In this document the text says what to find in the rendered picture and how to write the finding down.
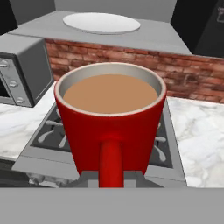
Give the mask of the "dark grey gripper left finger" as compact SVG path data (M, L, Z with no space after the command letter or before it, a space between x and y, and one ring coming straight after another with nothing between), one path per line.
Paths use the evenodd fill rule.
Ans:
M69 183L68 187L78 187L78 188L98 188L98 172L97 171L84 171L78 179Z

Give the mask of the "red cup of tea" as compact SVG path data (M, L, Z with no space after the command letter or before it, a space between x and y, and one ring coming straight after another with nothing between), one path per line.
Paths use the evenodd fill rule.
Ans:
M156 90L158 98L144 108L118 114L88 112L63 100L74 83L104 74L145 81ZM63 75L54 86L54 97L77 171L97 171L100 187L122 187L126 171L146 172L166 94L167 87L159 75L128 63L94 63Z

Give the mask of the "black appliance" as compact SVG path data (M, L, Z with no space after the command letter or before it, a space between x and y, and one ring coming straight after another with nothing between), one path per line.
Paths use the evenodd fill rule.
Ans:
M224 0L177 0L171 25L192 54L224 58Z

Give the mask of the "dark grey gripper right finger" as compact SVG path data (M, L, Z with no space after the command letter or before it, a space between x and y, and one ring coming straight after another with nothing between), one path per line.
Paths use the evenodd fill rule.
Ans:
M146 179L141 171L125 171L123 174L125 188L162 188L161 185Z

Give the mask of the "grey hob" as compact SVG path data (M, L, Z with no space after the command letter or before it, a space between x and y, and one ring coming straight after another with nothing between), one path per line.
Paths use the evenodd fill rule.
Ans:
M79 178L60 114L53 105L20 153L12 169L24 172L36 184L65 186ZM186 178L168 106L164 106L146 179L162 187L185 187Z

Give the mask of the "white saucer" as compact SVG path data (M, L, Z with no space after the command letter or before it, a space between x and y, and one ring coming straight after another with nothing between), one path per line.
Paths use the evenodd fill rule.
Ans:
M70 14L63 18L63 22L78 31L103 35L134 32L141 27L133 18L99 12Z

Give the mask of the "grey microwave oven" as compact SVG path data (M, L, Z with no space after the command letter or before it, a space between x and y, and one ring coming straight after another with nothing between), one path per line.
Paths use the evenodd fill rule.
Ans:
M33 108L52 84L42 38L0 36L0 103Z

